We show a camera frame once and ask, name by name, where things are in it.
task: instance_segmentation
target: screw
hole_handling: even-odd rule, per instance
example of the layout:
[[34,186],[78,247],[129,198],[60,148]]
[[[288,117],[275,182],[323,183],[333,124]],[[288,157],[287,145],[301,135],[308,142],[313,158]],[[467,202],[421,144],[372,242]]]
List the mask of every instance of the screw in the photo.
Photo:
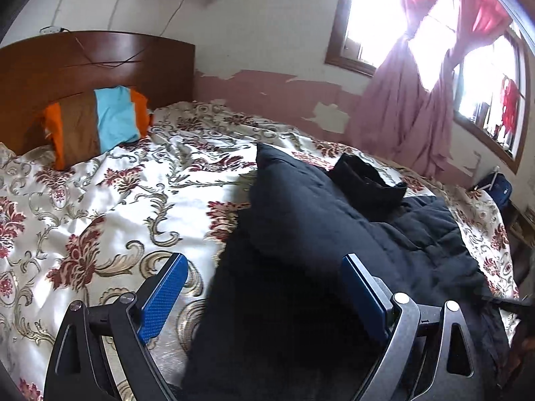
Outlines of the screw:
[[410,301],[410,298],[404,292],[398,292],[394,294],[394,300],[396,300],[400,305],[406,305]]
[[75,300],[69,305],[69,309],[72,310],[73,312],[80,309],[81,307],[82,307],[82,302],[79,300]]
[[132,292],[125,292],[119,297],[119,301],[121,303],[124,303],[125,305],[127,305],[128,303],[131,303],[132,301],[134,301],[134,299],[135,299],[135,295]]
[[460,309],[459,304],[453,300],[446,301],[446,306],[452,312],[457,312]]

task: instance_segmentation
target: wooden headboard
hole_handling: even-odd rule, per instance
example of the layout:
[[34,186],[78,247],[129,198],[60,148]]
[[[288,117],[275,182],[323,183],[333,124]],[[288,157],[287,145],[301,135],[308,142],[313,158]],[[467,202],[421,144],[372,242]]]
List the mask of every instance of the wooden headboard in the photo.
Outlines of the wooden headboard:
[[195,46],[138,33],[74,31],[0,48],[0,142],[22,155],[45,145],[45,107],[77,93],[123,85],[149,107],[193,99]]

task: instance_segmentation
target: pink curtain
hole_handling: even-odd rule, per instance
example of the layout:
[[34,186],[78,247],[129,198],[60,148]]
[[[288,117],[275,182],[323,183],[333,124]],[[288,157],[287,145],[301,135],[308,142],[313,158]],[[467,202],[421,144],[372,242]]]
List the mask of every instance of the pink curtain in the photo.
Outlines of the pink curtain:
[[409,41],[437,0],[401,0],[406,33],[379,66],[346,129],[349,143],[368,153],[393,159],[420,107],[422,83]]
[[453,70],[471,50],[501,36],[511,19],[497,0],[459,0],[456,43],[446,53],[437,84],[427,92],[419,80],[408,40],[436,2],[429,5],[431,1],[403,4],[406,10],[409,8],[407,19],[414,17],[408,23],[408,35],[398,40],[377,69],[346,136],[351,144],[368,153],[392,159],[423,176],[437,177],[449,157]]

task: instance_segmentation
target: light blue cloth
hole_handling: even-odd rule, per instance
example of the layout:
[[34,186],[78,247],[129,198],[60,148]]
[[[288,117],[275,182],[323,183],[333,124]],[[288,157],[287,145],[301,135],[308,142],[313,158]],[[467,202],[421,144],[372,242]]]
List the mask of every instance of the light blue cloth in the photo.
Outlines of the light blue cloth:
[[97,89],[95,96],[101,154],[119,143],[134,142],[141,137],[135,124],[135,109],[130,100],[130,89],[123,86]]

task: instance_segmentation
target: pillow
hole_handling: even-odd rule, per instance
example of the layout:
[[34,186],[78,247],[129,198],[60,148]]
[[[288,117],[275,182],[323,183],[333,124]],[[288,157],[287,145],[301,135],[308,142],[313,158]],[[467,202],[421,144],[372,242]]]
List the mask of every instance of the pillow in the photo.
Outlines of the pillow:
[[44,110],[44,129],[56,151],[56,170],[146,137],[148,127],[146,98],[123,86],[73,95]]

